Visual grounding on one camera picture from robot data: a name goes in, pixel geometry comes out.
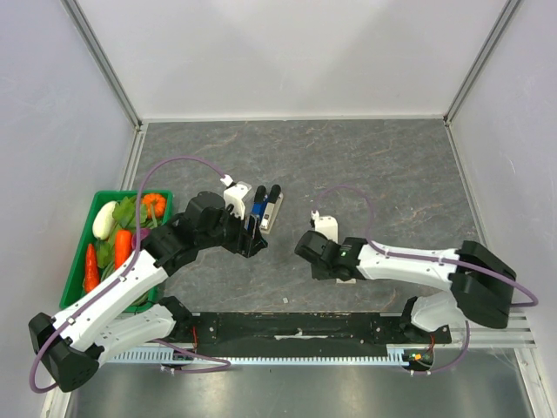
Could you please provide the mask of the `beige black stapler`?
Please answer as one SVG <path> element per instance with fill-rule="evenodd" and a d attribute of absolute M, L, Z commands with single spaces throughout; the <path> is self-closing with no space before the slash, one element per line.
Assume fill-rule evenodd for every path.
<path fill-rule="evenodd" d="M 283 193 L 280 185 L 275 184 L 265 195 L 260 211 L 260 231 L 269 234 L 278 217 L 279 209 L 283 201 Z"/>

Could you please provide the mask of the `blue stapler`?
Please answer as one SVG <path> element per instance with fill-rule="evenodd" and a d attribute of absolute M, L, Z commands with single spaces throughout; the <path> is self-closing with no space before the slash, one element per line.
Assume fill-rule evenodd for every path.
<path fill-rule="evenodd" d="M 259 185 L 254 195 L 253 205 L 247 219 L 247 230 L 252 231 L 259 226 L 265 214 L 267 191 L 264 185 Z"/>

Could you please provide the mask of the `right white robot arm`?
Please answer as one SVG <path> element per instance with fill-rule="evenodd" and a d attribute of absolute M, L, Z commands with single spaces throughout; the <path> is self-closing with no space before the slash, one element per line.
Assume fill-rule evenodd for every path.
<path fill-rule="evenodd" d="M 427 342 L 443 327 L 466 320 L 507 327 L 516 274 L 476 241 L 466 240 L 459 249 L 419 250 L 354 237 L 337 243 L 310 230 L 295 253 L 311 264 L 315 280 L 396 280 L 436 289 L 407 300 L 398 329 L 408 342 Z"/>

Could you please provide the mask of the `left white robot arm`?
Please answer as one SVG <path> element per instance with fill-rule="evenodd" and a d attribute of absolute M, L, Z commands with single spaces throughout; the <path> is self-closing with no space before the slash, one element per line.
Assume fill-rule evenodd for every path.
<path fill-rule="evenodd" d="M 53 387 L 68 393 L 83 386 L 112 356 L 147 341 L 191 334 L 190 311 L 175 297 L 163 298 L 136 317 L 119 320 L 134 300 L 196 260 L 202 250 L 222 247 L 245 258 L 268 244 L 255 215 L 236 215 L 236 206 L 214 192 L 200 192 L 183 212 L 154 228 L 121 267 L 73 306 L 29 322 L 36 355 L 29 384 L 43 366 Z"/>

